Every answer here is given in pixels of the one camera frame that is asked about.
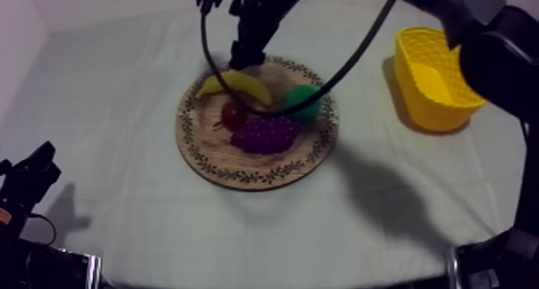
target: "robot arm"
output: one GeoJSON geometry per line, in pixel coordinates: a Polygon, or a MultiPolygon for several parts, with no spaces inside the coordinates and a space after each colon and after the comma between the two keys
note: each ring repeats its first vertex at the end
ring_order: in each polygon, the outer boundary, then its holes
{"type": "MultiPolygon", "coordinates": [[[[534,101],[539,86],[537,20],[519,8],[506,6],[505,0],[404,1],[442,22],[450,48],[462,46],[461,71],[478,94],[527,123],[537,121],[539,109],[534,101]]],[[[261,64],[265,46],[280,21],[298,2],[234,0],[229,12],[238,16],[240,22],[230,67],[241,70],[261,64]]],[[[197,0],[197,3],[202,4],[202,13],[206,15],[221,0],[197,0]]]]}

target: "purple grapes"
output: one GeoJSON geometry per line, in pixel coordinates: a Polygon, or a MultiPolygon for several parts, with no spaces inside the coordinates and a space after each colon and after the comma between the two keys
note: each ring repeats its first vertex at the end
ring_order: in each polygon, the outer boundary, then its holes
{"type": "Polygon", "coordinates": [[[301,125],[287,117],[257,117],[236,131],[230,143],[246,153],[276,154],[290,149],[301,125]]]}

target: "decorative plate border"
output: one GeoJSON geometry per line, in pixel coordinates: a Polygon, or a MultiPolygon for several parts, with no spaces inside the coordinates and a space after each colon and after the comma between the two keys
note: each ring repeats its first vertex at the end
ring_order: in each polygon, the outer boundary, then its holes
{"type": "MultiPolygon", "coordinates": [[[[275,63],[281,67],[299,72],[303,77],[310,80],[314,85],[322,86],[322,79],[308,67],[295,63],[291,60],[279,56],[268,56],[265,63],[275,63]]],[[[228,71],[228,66],[219,66],[221,71],[228,71]]],[[[178,112],[176,113],[176,142],[180,153],[186,162],[203,178],[222,185],[230,189],[244,191],[261,191],[268,189],[277,189],[291,182],[299,180],[314,170],[330,152],[338,133],[338,109],[337,104],[331,94],[325,95],[320,99],[321,112],[318,120],[322,123],[322,128],[318,131],[318,138],[314,141],[312,149],[306,157],[301,160],[283,162],[277,168],[271,169],[266,173],[248,172],[241,169],[221,168],[211,162],[211,158],[203,154],[201,148],[197,145],[194,133],[193,113],[196,109],[197,99],[195,95],[201,89],[205,80],[212,75],[211,71],[205,72],[184,94],[178,112]],[[277,179],[284,179],[290,176],[292,172],[302,172],[305,174],[294,175],[287,183],[274,185],[277,179]],[[257,188],[246,189],[245,185],[254,184],[257,188]]]]}

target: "red cherry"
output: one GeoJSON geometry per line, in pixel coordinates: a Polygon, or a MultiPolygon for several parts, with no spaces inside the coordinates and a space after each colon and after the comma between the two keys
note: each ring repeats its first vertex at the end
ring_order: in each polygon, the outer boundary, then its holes
{"type": "Polygon", "coordinates": [[[235,102],[226,103],[221,109],[221,123],[231,132],[243,128],[247,122],[247,113],[235,102]]]}

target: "green fruit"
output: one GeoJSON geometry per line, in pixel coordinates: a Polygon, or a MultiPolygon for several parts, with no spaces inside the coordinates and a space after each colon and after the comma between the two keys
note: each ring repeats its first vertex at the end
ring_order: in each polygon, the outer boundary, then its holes
{"type": "MultiPolygon", "coordinates": [[[[320,90],[319,86],[309,84],[300,84],[295,86],[286,93],[285,106],[287,108],[293,107],[294,105],[305,101],[307,98],[309,98],[309,96],[313,95],[318,90],[320,90]]],[[[320,113],[320,107],[320,100],[317,100],[314,104],[311,104],[309,107],[294,113],[292,116],[304,121],[314,120],[320,113]]]]}

